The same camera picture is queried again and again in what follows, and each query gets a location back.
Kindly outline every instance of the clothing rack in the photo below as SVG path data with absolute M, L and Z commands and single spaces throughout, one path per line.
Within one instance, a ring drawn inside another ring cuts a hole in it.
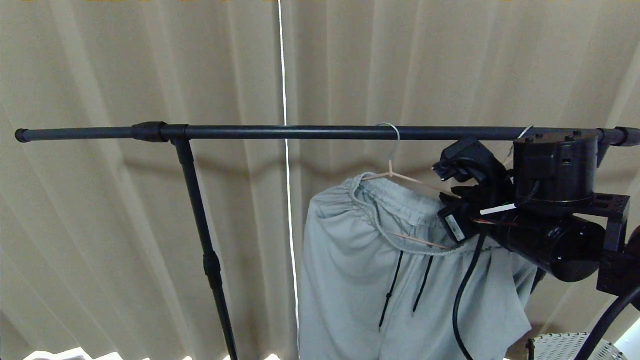
M 552 127 L 440 127 L 397 126 L 402 140 L 478 140 L 507 141 L 521 135 L 580 130 L 598 134 L 598 163 L 609 146 L 637 146 L 640 129 L 562 129 Z M 300 140 L 397 140 L 398 133 L 381 126 L 190 126 L 164 122 L 144 122 L 130 127 L 89 127 L 79 129 L 18 129 L 15 138 L 22 143 L 41 140 L 135 139 L 147 142 L 171 142 L 177 151 L 187 183 L 189 198 L 204 252 L 204 270 L 213 291 L 232 360 L 237 360 L 236 343 L 231 327 L 227 301 L 222 288 L 220 259 L 213 249 L 209 226 L 198 186 L 190 140 L 194 139 L 300 139 Z

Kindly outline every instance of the clothes hanger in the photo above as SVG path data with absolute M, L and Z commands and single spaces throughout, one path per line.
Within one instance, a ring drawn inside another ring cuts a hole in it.
M 412 177 L 404 176 L 404 175 L 398 174 L 397 172 L 394 172 L 394 155 L 396 154 L 396 151 L 398 150 L 398 145 L 400 145 L 400 130 L 398 130 L 398 128 L 395 125 L 389 124 L 388 122 L 383 122 L 382 124 L 379 124 L 379 125 L 388 125 L 390 127 L 393 127 L 394 130 L 396 131 L 396 134 L 398 135 L 398 138 L 396 140 L 396 144 L 394 146 L 394 149 L 391 150 L 391 153 L 389 154 L 389 171 L 385 172 L 383 174 L 377 174 L 377 175 L 363 177 L 362 178 L 363 181 L 378 179 L 378 178 L 385 177 L 385 176 L 397 177 L 397 178 L 400 178 L 400 179 L 403 179 L 403 180 L 407 180 L 407 181 L 411 181 L 413 183 L 417 183 L 417 184 L 421 184 L 421 185 L 427 186 L 428 188 L 431 188 L 431 189 L 436 190 L 438 192 L 443 192 L 443 193 L 447 193 L 447 194 L 450 194 L 450 195 L 458 197 L 457 195 L 454 195 L 451 192 L 447 192 L 445 190 L 441 190 L 441 189 L 435 188 L 434 186 L 425 184 L 420 180 L 416 180 L 416 179 L 414 179 Z M 437 244 L 437 243 L 432 243 L 432 242 L 429 242 L 429 241 L 426 241 L 426 240 L 423 240 L 423 239 L 414 238 L 412 236 L 407 236 L 407 235 L 402 235 L 402 234 L 397 234 L 397 233 L 391 233 L 391 232 L 388 232 L 388 234 L 397 236 L 399 238 L 404 238 L 404 239 L 417 241 L 419 243 L 423 243 L 423 244 L 430 245 L 430 246 L 433 246 L 433 247 L 438 247 L 440 249 L 445 249 L 445 250 L 449 250 L 450 249 L 450 247 L 448 247 L 448 246 Z

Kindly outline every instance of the drawstring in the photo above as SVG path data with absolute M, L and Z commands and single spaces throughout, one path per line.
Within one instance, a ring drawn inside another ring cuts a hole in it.
M 431 264 L 433 264 L 433 256 L 429 258 L 429 265 L 427 265 L 427 271 L 424 272 L 422 286 L 420 287 L 420 292 L 418 293 L 418 297 L 415 299 L 415 304 L 413 305 L 413 312 L 415 312 L 415 310 L 418 308 L 418 304 L 420 303 L 420 297 L 422 296 L 422 292 L 424 291 L 424 285 L 427 283 L 427 277 L 429 276 L 429 271 L 431 270 Z
M 385 302 L 385 308 L 382 310 L 382 316 L 380 316 L 380 324 L 378 325 L 378 330 L 382 329 L 382 323 L 385 321 L 387 306 L 389 306 L 389 300 L 391 299 L 391 295 L 393 294 L 394 288 L 396 287 L 396 280 L 398 280 L 398 273 L 400 272 L 400 264 L 402 263 L 403 255 L 404 255 L 404 251 L 401 251 L 400 258 L 398 259 L 398 266 L 396 268 L 396 274 L 394 275 L 394 282 L 391 284 L 391 289 L 389 289 L 389 293 L 387 294 L 387 301 Z

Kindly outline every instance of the hanger bar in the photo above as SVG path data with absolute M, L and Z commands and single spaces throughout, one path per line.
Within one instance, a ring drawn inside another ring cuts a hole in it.
M 478 140 L 509 141 L 517 138 L 525 127 L 477 126 L 398 126 L 402 140 Z M 595 131 L 600 142 L 613 146 L 640 144 L 640 129 L 568 129 L 534 127 L 527 134 L 581 130 Z M 397 133 L 383 126 L 194 126 L 144 122 L 131 127 L 87 127 L 79 129 L 18 129 L 20 142 L 40 140 L 128 139 L 168 142 L 172 139 L 300 139 L 300 140 L 395 140 Z

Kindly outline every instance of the sweatpants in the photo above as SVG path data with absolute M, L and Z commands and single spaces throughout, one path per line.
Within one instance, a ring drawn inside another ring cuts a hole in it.
M 437 217 L 439 200 L 386 178 L 362 181 L 369 175 L 311 200 L 300 289 L 302 360 L 464 360 L 452 310 L 477 236 L 456 244 Z M 531 329 L 524 307 L 535 274 L 533 264 L 486 239 L 458 317 L 475 360 L 502 360 Z

